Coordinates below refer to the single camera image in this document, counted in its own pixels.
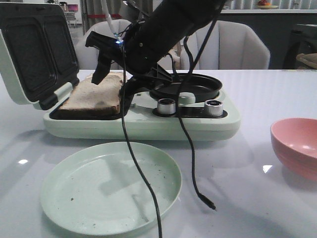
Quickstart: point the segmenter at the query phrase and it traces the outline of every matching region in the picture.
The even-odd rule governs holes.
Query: chair
[[[117,32],[124,31],[128,25],[131,23],[128,20],[117,19],[113,20],[113,27]],[[113,37],[112,32],[110,31],[109,25],[106,21],[99,22],[93,25],[79,40],[79,42],[75,45],[75,51],[77,54],[79,69],[96,69],[98,62],[99,50],[93,47],[86,47],[86,39],[91,31],[95,31],[99,34],[106,35],[109,37]],[[110,69],[122,69],[117,63],[111,64]]]
[[[64,12],[64,14],[65,14],[68,26],[71,27],[70,21],[74,21],[74,27],[77,28],[77,19],[75,17],[75,13],[74,12]]]
[[[195,58],[209,29],[196,31],[187,41]],[[180,54],[181,68],[189,69],[187,53]],[[195,69],[268,69],[270,52],[247,25],[217,21]]]

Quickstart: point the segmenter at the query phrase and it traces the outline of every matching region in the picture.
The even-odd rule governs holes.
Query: floor
[[[83,27],[81,24],[77,24],[76,26],[74,26],[74,24],[71,24],[69,26],[69,31],[71,39],[73,40],[73,44],[76,45],[84,35]]]

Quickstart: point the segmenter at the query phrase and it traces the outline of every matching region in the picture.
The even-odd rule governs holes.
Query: toast
[[[68,100],[59,107],[58,113],[64,117],[99,117],[120,113],[119,90],[123,73],[110,72],[99,84],[91,82],[92,74],[74,88]]]

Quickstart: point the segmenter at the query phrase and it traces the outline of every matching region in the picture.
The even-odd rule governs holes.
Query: mint green plate
[[[180,169],[156,147],[131,145],[164,215],[179,195]],[[80,234],[125,236],[157,222],[126,142],[93,146],[63,160],[43,182],[41,205],[54,223]]]

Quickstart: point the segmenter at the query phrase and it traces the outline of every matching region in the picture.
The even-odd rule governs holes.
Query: kitchen counter
[[[81,70],[78,77],[89,73]],[[317,118],[317,71],[196,73],[218,78],[243,119],[229,140],[195,142],[197,184],[217,211],[195,195],[187,141],[142,141],[172,156],[183,175],[179,199],[162,221],[163,237],[316,238],[317,184],[280,163],[269,129],[282,118]],[[43,180],[64,158],[110,141],[50,135],[43,124],[45,112],[15,104],[1,77],[0,108],[0,237],[95,238],[49,220],[40,205],[40,191]],[[157,227],[136,237],[158,237]]]
[[[271,14],[271,13],[287,13],[287,14],[300,14],[300,13],[317,13],[317,9],[234,9],[222,10],[221,14]]]

